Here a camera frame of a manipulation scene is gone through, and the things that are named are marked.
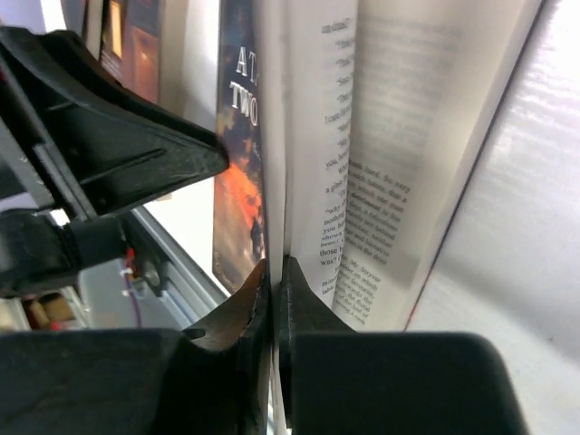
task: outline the open book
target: open book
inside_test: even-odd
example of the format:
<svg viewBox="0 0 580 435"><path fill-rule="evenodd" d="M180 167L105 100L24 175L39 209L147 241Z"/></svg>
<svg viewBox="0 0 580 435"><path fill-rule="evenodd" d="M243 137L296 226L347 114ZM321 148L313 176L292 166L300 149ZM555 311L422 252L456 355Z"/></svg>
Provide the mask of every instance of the open book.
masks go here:
<svg viewBox="0 0 580 435"><path fill-rule="evenodd" d="M540 3L222 2L217 130L264 164L253 195L216 182L216 217L254 208L215 220L225 287L263 254L264 203L274 281L290 254L354 329L404 328Z"/></svg>

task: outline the book page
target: book page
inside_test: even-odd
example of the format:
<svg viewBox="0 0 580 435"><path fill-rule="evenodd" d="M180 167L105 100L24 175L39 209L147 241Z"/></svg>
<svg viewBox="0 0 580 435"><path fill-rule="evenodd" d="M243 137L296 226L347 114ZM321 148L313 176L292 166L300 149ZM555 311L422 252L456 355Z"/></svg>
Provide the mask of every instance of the book page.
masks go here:
<svg viewBox="0 0 580 435"><path fill-rule="evenodd" d="M260 52L262 152L266 197L266 257L270 275L272 330L279 331L280 293L284 258L285 219L285 106L288 104L285 74L285 0L255 0L257 50ZM286 435L284 400L280 380L279 336L271 342L270 402L273 433Z"/></svg>
<svg viewBox="0 0 580 435"><path fill-rule="evenodd" d="M101 52L102 8L104 0L87 0L87 20L84 43L87 50L99 59Z"/></svg>
<svg viewBox="0 0 580 435"><path fill-rule="evenodd" d="M330 305L343 250L358 2L288 4L286 239Z"/></svg>
<svg viewBox="0 0 580 435"><path fill-rule="evenodd" d="M346 243L333 309L401 329L539 0L362 0Z"/></svg>

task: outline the brown cardboard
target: brown cardboard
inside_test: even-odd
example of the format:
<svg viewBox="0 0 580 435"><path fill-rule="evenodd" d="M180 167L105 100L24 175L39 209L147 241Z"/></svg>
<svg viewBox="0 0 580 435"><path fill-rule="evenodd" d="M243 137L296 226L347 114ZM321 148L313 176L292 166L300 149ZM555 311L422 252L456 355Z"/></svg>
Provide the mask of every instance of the brown cardboard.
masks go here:
<svg viewBox="0 0 580 435"><path fill-rule="evenodd" d="M62 296L48 302L43 302L43 308L51 322L74 320L73 311L66 302L66 299Z"/></svg>
<svg viewBox="0 0 580 435"><path fill-rule="evenodd" d="M32 301L28 305L28 311L30 314L32 314L34 320L36 321L36 324L38 324L38 327L40 329L50 328L51 321L48 318L48 315L46 315L46 312L44 311L44 307L42 306L42 304L40 302Z"/></svg>

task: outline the black plastic bracket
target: black plastic bracket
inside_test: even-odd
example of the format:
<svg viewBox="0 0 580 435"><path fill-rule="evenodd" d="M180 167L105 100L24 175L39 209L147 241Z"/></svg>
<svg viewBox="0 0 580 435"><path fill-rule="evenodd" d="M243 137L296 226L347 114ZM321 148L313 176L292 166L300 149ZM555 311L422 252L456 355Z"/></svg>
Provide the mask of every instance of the black plastic bracket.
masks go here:
<svg viewBox="0 0 580 435"><path fill-rule="evenodd" d="M0 156L23 184L35 174L70 220L128 211L227 168L215 133L122 88L73 32L0 27L0 71Z"/></svg>

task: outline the curved page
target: curved page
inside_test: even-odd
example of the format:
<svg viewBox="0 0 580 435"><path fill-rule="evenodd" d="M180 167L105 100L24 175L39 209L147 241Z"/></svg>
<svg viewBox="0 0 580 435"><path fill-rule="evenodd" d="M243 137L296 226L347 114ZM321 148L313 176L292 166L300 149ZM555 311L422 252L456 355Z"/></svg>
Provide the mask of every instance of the curved page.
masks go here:
<svg viewBox="0 0 580 435"><path fill-rule="evenodd" d="M289 2L286 240L330 305L344 244L356 0Z"/></svg>

